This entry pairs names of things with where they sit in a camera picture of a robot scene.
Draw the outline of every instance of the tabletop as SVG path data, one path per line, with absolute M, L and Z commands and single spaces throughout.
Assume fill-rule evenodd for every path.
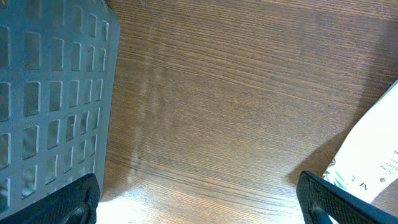
M 300 172 L 322 175 L 398 79 L 397 1 L 108 4 L 121 40 L 98 223 L 303 223 Z M 397 192 L 373 205 L 398 215 Z

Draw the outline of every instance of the wood grain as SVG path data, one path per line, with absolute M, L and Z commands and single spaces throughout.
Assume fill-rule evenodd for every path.
M 303 223 L 398 78 L 396 1 L 110 0 L 121 22 L 99 223 Z M 374 205 L 398 215 L 398 183 Z

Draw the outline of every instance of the gray plastic basket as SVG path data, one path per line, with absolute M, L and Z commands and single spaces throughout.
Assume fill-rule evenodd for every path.
M 104 0 L 0 0 L 0 219 L 95 173 L 119 21 Z

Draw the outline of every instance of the wooden table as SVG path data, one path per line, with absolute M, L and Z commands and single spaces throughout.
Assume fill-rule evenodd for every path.
M 395 1 L 109 5 L 121 41 L 99 223 L 302 223 L 300 171 L 321 175 L 398 79 Z M 373 205 L 398 215 L 397 194 Z

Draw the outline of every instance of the black object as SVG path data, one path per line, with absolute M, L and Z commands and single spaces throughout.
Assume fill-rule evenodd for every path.
M 297 184 L 297 197 L 306 224 L 398 223 L 398 218 L 358 199 L 309 171 Z
M 94 174 L 72 182 L 21 211 L 0 220 L 3 223 L 96 223 L 100 188 Z

